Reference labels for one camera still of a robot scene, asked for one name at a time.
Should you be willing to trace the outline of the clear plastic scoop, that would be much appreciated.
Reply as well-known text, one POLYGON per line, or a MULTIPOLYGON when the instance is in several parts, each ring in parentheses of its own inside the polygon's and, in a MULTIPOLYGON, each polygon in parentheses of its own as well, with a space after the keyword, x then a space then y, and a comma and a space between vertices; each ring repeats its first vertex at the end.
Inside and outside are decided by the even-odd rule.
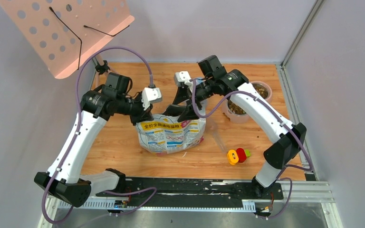
POLYGON ((222 140, 220 134, 219 134, 219 128, 217 123, 212 119, 207 119, 207 130, 210 132, 211 136, 213 137, 216 145, 219 147, 220 151, 224 154, 227 153, 227 148, 224 144, 224 141, 222 140))

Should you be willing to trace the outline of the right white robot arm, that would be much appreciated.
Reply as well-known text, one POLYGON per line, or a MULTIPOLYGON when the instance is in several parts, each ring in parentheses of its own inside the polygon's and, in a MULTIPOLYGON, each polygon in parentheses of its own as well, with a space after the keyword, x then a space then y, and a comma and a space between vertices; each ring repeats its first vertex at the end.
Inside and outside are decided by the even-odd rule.
POLYGON ((258 198, 265 198, 271 193, 271 185, 281 176, 289 161, 300 151, 306 151, 306 127, 302 123, 294 124, 282 116, 256 91, 242 72, 237 69, 227 72, 216 55, 201 60, 198 66, 204 76, 200 83, 186 71, 174 75, 178 90, 172 105, 180 107, 181 102, 186 102, 178 121, 210 117, 216 107, 201 114, 199 105, 213 95, 222 96, 218 105, 229 100, 239 106, 272 142, 264 152, 265 163, 253 178, 255 183, 252 185, 253 194, 258 198))

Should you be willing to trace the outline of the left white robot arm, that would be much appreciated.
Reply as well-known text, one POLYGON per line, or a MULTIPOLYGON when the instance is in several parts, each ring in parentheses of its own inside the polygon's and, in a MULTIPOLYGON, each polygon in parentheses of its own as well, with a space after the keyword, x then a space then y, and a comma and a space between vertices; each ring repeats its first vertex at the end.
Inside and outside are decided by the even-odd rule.
POLYGON ((84 161, 99 132, 114 114, 130 117, 131 123, 151 120, 153 103, 162 95, 156 86, 146 87, 129 97, 130 77, 109 73, 105 84, 86 92, 81 99, 72 132, 60 154, 46 172, 38 172, 34 182, 49 195, 73 207, 81 207, 90 196, 109 190, 115 196, 126 192, 125 174, 112 168, 81 175, 84 161))

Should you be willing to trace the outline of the pet food bag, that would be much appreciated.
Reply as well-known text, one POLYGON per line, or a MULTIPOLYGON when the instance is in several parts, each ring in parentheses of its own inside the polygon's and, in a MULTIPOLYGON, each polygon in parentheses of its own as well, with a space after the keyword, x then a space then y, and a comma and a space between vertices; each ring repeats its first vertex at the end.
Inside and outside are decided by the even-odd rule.
POLYGON ((154 114, 153 120, 135 126, 142 148, 156 155, 172 154, 195 147, 203 141, 206 120, 178 122, 177 116, 154 114))

